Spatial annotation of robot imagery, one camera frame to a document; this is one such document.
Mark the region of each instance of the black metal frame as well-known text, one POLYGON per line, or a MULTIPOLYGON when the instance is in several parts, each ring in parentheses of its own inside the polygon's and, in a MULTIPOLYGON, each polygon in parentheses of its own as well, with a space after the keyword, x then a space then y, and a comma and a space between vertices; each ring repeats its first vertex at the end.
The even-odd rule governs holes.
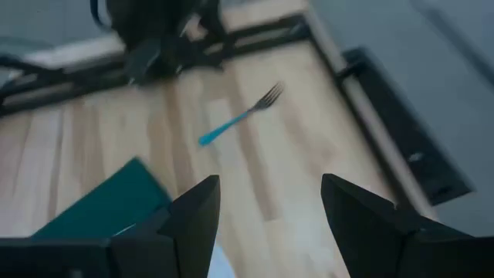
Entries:
MULTIPOLYGON (((349 111, 354 116, 358 127, 360 128, 364 139, 368 143, 377 163, 381 167, 382 173, 387 180, 387 183, 391 186, 394 194, 403 207, 408 209, 414 209, 408 200, 404 189, 401 186, 399 179, 394 174, 392 167, 387 162, 386 157, 379 148, 376 140, 373 138, 369 128, 365 124, 364 119, 359 113, 351 98, 349 97, 343 81, 349 76, 355 76, 359 79, 364 91, 368 96, 369 91, 380 90, 385 91, 389 94, 392 92, 390 87, 381 78, 378 71, 373 70, 370 61, 365 59, 364 53, 360 52, 360 55, 356 58, 355 55, 348 54, 349 66, 346 69, 341 70, 337 73, 328 60, 327 56, 321 49, 319 43, 317 42, 315 35, 310 29, 306 22, 304 15, 295 14, 289 15, 284 18, 278 19, 276 21, 267 22, 261 25, 254 25, 248 28, 235 30, 228 34, 230 41, 237 42, 232 49, 228 51, 215 50, 209 52, 208 54, 213 58, 232 59, 237 56, 256 53, 258 51, 271 49, 278 46, 283 46, 285 44, 290 44, 292 42, 309 41, 313 44, 316 52, 319 54, 321 61, 327 68, 328 73, 333 77, 333 82, 340 92, 345 104, 347 105, 349 111), (369 78, 361 78, 362 76, 368 77, 369 74, 377 78, 377 82, 369 81, 369 78)), ((196 41, 198 47, 202 49, 209 49, 217 42, 206 42, 206 41, 196 41)), ((13 114, 22 110, 31 110, 37 107, 49 105, 52 103, 59 103, 64 100, 70 100, 76 97, 81 97, 88 93, 93 93, 100 90, 107 90, 116 86, 125 86, 129 83, 129 79, 124 73, 124 62, 126 61, 126 55, 124 53, 109 56, 106 58, 99 58, 88 63, 73 65, 66 68, 60 69, 45 69, 37 65, 32 65, 28 63, 23 63, 17 59, 9 57, 8 59, 0 58, 0 66, 14 67, 17 70, 25 70, 24 74, 9 81, 2 88, 0 88, 0 117, 13 114), (43 88, 50 88, 59 86, 60 89, 52 91, 50 94, 40 93, 37 94, 36 90, 43 88)), ((397 105, 396 102, 390 102, 390 105, 397 105)), ((406 113, 406 109, 403 106, 399 106, 396 110, 404 110, 404 114, 411 117, 406 113)), ((392 125, 387 125, 384 121, 388 130, 392 128, 392 125)), ((413 129, 418 126, 416 122, 413 122, 414 126, 408 127, 408 129, 413 129)), ((441 156, 441 152, 437 150, 434 144, 430 141, 427 136, 421 131, 419 151, 427 152, 427 161, 433 163, 441 164, 441 167, 435 168, 431 171, 414 171, 417 168, 416 161, 408 159, 408 155, 411 149, 417 150, 417 146, 412 147, 402 147, 401 144, 403 138, 394 137, 395 141, 400 147, 401 154, 412 169, 415 177, 420 181, 421 186, 424 189, 426 195, 428 195, 429 200, 432 204, 437 204, 439 202, 445 202, 450 198, 458 197, 462 194, 469 192, 468 187, 465 182, 460 178, 459 174, 455 169, 449 165, 449 163, 441 156), (435 189, 429 190, 427 187, 434 185, 435 189)))

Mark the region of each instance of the teal book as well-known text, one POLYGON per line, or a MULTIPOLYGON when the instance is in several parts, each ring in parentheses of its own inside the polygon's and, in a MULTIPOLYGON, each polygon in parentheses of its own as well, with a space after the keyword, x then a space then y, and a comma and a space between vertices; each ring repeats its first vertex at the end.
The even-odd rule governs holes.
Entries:
POLYGON ((36 232, 32 239, 101 239, 144 221, 171 199, 134 158, 36 232))

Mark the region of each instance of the fork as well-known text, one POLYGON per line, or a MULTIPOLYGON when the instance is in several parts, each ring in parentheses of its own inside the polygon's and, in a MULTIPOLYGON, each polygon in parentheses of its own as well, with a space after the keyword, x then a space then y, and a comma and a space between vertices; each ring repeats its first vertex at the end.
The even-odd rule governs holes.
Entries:
POLYGON ((279 95, 283 92, 283 85, 281 83, 277 83, 269 92, 264 95, 253 107, 251 107, 246 112, 240 114, 240 116, 236 117, 233 120, 230 120, 228 123, 223 124, 222 126, 216 128, 215 130, 205 134, 204 136, 199 138, 199 144, 201 146, 205 146, 210 144, 216 137, 220 136, 223 132, 228 130, 232 125, 237 124, 239 121, 247 118, 248 115, 253 114, 256 111, 264 110, 272 106, 276 99, 278 99, 279 95))

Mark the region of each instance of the blue fork handle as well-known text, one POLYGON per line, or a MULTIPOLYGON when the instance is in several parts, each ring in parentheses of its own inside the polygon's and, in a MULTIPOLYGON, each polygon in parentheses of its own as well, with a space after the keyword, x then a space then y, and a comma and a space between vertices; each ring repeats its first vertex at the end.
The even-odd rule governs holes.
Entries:
POLYGON ((220 136, 223 132, 225 132, 227 129, 229 129, 232 125, 237 124, 239 121, 243 120, 250 114, 251 110, 247 110, 246 112, 240 114, 240 116, 236 117, 233 120, 230 120, 228 123, 223 124, 222 126, 216 128, 215 130, 211 131, 208 134, 205 134, 204 136, 199 138, 199 144, 201 146, 205 146, 209 143, 211 143, 216 137, 220 136))

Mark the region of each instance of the wooden table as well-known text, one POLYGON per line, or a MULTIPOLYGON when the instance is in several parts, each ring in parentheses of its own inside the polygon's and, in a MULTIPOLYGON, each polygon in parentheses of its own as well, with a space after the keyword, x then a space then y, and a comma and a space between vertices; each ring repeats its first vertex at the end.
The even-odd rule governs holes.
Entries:
MULTIPOLYGON (((304 6, 256 2, 225 17, 234 29, 304 6)), ((60 65, 121 48, 108 37, 32 59, 60 65)), ((196 69, 3 118, 0 154, 0 236, 29 236, 134 156, 174 198, 219 174, 218 241, 238 277, 348 276, 321 202, 323 173, 393 199, 308 42, 235 59, 224 73, 196 69), (198 146, 278 81, 286 90, 274 107, 198 146)))

